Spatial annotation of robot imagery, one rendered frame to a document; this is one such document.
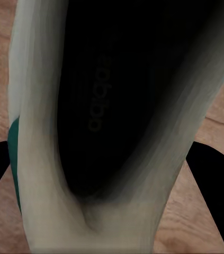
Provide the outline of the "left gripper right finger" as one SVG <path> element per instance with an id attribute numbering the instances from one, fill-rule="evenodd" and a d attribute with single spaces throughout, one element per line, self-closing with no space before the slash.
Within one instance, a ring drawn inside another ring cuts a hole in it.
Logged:
<path id="1" fill-rule="evenodd" d="M 224 240 L 224 155 L 194 141 L 186 161 Z"/>

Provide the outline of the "gym shoe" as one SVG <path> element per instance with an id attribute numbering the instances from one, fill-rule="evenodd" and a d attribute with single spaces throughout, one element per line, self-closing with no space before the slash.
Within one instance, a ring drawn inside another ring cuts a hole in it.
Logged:
<path id="1" fill-rule="evenodd" d="M 153 254 L 224 85 L 224 0 L 17 0 L 8 67 L 31 254 Z"/>

